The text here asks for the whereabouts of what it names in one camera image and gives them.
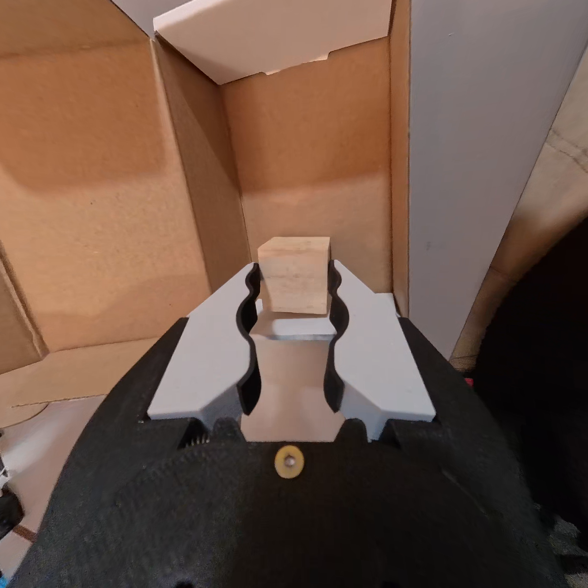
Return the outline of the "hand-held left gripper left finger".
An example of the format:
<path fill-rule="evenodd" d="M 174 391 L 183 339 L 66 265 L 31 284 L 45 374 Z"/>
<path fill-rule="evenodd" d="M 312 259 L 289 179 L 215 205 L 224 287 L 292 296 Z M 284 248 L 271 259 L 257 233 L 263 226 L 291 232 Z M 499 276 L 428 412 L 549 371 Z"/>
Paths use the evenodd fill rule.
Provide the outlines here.
<path fill-rule="evenodd" d="M 251 337 L 261 270 L 249 263 L 187 316 L 157 387 L 151 420 L 194 417 L 207 429 L 218 419 L 250 415 L 261 396 Z"/>

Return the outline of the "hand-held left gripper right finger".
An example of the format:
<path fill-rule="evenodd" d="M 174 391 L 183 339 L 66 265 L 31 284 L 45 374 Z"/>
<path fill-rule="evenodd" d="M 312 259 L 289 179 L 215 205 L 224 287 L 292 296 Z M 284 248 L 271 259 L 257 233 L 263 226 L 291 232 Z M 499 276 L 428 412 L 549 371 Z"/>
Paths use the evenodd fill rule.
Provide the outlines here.
<path fill-rule="evenodd" d="M 327 272 L 331 298 L 324 394 L 329 408 L 364 425 L 369 442 L 390 420 L 432 422 L 436 409 L 391 293 L 375 293 L 338 260 Z"/>

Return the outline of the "wooden block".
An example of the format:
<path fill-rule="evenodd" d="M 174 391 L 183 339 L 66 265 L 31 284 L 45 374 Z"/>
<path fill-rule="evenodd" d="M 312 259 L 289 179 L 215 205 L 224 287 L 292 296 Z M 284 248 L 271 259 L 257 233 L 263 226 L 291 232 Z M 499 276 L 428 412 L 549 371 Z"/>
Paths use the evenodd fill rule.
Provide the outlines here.
<path fill-rule="evenodd" d="M 274 237 L 258 247 L 264 305 L 276 313 L 326 315 L 330 238 Z"/>

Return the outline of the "white cardboard box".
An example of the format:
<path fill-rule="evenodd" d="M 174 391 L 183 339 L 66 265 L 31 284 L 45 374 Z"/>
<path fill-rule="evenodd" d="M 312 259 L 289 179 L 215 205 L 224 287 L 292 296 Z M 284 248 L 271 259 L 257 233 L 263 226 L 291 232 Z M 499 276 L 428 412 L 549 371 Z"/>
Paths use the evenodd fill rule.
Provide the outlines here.
<path fill-rule="evenodd" d="M 409 312 L 411 2 L 326 58 L 214 81 L 112 1 L 1 1 L 1 427 L 108 392 L 275 236 Z"/>

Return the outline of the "grey desk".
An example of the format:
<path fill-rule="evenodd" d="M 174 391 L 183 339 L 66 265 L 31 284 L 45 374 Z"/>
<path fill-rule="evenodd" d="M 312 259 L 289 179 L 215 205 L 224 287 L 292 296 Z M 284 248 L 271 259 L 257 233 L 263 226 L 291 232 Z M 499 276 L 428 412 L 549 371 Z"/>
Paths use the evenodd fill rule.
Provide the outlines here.
<path fill-rule="evenodd" d="M 152 26 L 228 83 L 376 39 L 386 2 L 189 1 Z M 566 585 L 517 459 L 446 359 L 583 53 L 587 1 L 411 1 L 411 23 L 408 315 L 331 238 L 330 258 L 393 294 L 434 420 L 369 442 L 344 419 L 334 441 L 298 444 L 290 481 L 274 468 L 290 440 L 248 442 L 230 417 L 151 420 L 209 296 L 115 377 L 10 587 Z"/>

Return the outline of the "person's khaki pants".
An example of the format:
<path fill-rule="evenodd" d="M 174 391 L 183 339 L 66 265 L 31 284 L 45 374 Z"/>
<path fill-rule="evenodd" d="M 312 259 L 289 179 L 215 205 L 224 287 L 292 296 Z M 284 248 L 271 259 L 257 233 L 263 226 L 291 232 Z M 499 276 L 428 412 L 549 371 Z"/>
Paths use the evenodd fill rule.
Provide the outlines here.
<path fill-rule="evenodd" d="M 587 216 L 587 87 L 570 88 L 469 312 L 450 363 L 474 367 L 506 293 Z"/>

